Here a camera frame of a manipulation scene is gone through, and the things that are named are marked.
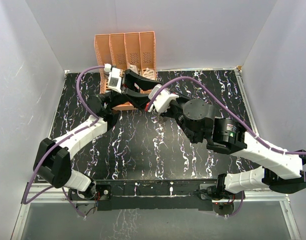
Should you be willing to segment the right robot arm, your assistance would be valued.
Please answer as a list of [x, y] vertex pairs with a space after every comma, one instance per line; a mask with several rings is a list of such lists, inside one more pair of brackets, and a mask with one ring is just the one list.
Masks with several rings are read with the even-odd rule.
[[173, 118], [193, 144], [207, 142], [207, 149], [224, 155], [249, 159], [259, 167], [235, 174], [223, 173], [217, 184], [200, 192], [211, 199], [225, 199], [244, 190], [269, 188], [282, 194], [293, 194], [306, 188], [303, 164], [306, 156], [287, 155], [265, 148], [238, 122], [215, 117], [215, 107], [201, 99], [182, 97], [168, 100], [157, 112]]

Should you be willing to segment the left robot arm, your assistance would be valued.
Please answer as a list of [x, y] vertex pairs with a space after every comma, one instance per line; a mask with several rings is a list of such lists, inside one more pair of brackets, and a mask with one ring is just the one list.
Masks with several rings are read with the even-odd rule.
[[115, 107], [130, 102], [137, 109], [145, 109], [149, 103], [147, 91], [159, 84], [128, 69], [123, 76], [113, 68], [108, 77], [108, 91], [91, 95], [86, 108], [91, 115], [67, 134], [56, 139], [41, 141], [35, 163], [34, 174], [55, 188], [70, 188], [86, 200], [96, 195], [96, 182], [84, 173], [73, 170], [71, 160], [88, 143], [112, 129], [120, 116]]

